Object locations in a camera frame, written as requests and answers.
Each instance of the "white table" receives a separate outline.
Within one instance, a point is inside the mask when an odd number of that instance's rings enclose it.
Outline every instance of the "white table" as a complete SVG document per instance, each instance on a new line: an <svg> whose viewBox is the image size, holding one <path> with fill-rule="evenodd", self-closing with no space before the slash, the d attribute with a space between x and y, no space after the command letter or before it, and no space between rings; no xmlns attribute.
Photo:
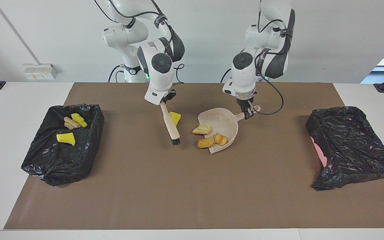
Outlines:
<svg viewBox="0 0 384 240"><path fill-rule="evenodd" d="M0 239L384 239L384 229L2 230L28 176L20 165L36 130L50 106L63 105L72 85L9 82L0 91ZM384 143L384 94L372 85L335 84L335 88L345 105L367 114Z"/></svg>

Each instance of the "pink object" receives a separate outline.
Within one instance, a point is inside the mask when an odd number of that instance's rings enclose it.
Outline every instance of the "pink object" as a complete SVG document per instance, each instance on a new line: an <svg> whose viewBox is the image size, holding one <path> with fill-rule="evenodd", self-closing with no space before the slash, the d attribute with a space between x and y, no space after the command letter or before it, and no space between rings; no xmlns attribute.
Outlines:
<svg viewBox="0 0 384 240"><path fill-rule="evenodd" d="M318 153L318 156L319 156L319 159L322 162L322 165L324 167L326 167L326 163L328 162L328 159L324 156L324 153L322 152L322 149L315 143L315 140L312 137L310 137L310 138L312 139L312 142L315 145L316 152Z"/></svg>

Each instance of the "black bristles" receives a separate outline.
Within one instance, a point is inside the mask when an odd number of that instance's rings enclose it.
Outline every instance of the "black bristles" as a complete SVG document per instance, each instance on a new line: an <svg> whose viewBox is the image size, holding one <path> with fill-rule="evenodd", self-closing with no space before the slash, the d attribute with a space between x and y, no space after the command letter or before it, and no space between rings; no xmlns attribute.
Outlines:
<svg viewBox="0 0 384 240"><path fill-rule="evenodd" d="M175 140L172 139L171 143L173 144L173 146L180 145L180 138L179 139L175 139Z"/></svg>

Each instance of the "dustpan handle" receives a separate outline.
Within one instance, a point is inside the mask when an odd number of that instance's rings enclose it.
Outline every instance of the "dustpan handle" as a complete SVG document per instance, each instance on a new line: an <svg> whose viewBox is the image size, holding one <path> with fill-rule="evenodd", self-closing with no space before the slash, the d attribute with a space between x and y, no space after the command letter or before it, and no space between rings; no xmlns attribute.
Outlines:
<svg viewBox="0 0 384 240"><path fill-rule="evenodd" d="M257 110L257 111L260 111L260 110L261 110L261 108L260 108L259 105L254 106L254 109ZM239 122L239 121L241 121L242 119L245 118L245 114L242 112L242 113L240 113L240 114L238 114L238 115L235 115L235 117L236 117L236 121Z"/></svg>

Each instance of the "beige dustpan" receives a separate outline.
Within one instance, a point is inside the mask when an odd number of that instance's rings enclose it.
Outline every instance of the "beige dustpan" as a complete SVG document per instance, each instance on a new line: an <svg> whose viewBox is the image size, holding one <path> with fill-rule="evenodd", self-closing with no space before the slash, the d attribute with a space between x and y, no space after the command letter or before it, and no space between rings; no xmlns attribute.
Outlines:
<svg viewBox="0 0 384 240"><path fill-rule="evenodd" d="M255 106L254 108L260 111L260 106ZM238 122L244 118L244 113L233 115L233 113L226 108L213 108L199 114L199 124L211 126L211 132L205 135L205 138L213 138L216 133L220 133L228 140L224 146L214 144L210 147L210 154L219 152L233 143L238 134Z"/></svg>

